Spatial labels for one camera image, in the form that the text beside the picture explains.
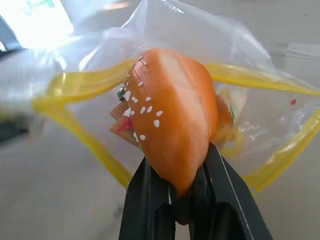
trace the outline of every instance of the clear plastic bag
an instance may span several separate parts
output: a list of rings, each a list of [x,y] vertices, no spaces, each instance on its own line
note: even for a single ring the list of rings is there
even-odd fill
[[[143,154],[109,131],[115,123],[110,112],[137,56],[149,48],[199,61],[217,94],[230,100],[235,136],[221,152],[252,190],[263,190],[283,173],[320,128],[317,88],[276,70],[238,22],[175,0],[143,0],[121,28],[5,59],[1,111],[38,113],[62,125],[127,187]]]

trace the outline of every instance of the orange bun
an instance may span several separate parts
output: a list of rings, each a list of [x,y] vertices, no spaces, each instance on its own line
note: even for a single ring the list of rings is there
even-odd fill
[[[126,99],[139,143],[157,174],[182,196],[216,135],[211,77],[197,61],[156,48],[145,52],[129,75]]]

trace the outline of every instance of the sesame seed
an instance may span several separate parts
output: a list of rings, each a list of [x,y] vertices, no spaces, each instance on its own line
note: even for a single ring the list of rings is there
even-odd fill
[[[146,107],[145,107],[145,106],[143,106],[143,107],[141,108],[140,113],[141,113],[141,114],[143,114],[143,113],[145,112],[145,110],[146,110]]]
[[[134,96],[131,99],[135,104],[138,102],[138,99],[136,99]]]
[[[134,136],[134,138],[135,138],[136,142],[138,143],[138,142],[139,142],[139,140],[138,140],[138,137],[137,137],[136,132],[134,132],[134,133],[133,133],[133,136]]]
[[[164,113],[164,111],[157,111],[157,112],[156,112],[156,115],[157,115],[158,117],[160,117],[163,113]]]
[[[124,99],[125,99],[126,101],[129,101],[130,95],[131,95],[131,91],[127,91],[127,92],[124,94]]]
[[[123,116],[126,116],[127,118],[129,118],[130,114],[131,114],[131,107],[129,107],[127,110],[124,111]]]
[[[156,120],[154,120],[153,124],[156,128],[158,128],[160,126],[160,121],[158,119],[156,119]]]
[[[148,109],[146,110],[147,113],[150,113],[152,111],[152,106],[148,107]]]

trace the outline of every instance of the gray surface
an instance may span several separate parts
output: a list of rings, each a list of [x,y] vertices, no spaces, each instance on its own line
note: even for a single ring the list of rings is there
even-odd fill
[[[91,7],[84,0],[62,1],[77,32],[119,26],[137,4],[134,0],[128,9],[92,15],[99,4],[107,2],[97,1]],[[294,64],[288,64],[297,60],[287,58],[282,50],[291,44],[320,44],[320,1],[182,2],[240,19],[273,50],[279,67],[296,71],[308,81],[318,79],[316,67],[312,74],[311,70],[297,71]],[[272,187],[256,195],[275,240],[319,239],[318,142],[319,136]],[[73,136],[48,123],[41,138],[3,147],[0,156],[0,240],[117,239],[125,193],[98,162],[93,164],[93,156]],[[132,170],[139,164],[137,159],[127,161]],[[179,228],[177,239],[187,239],[185,228]]]

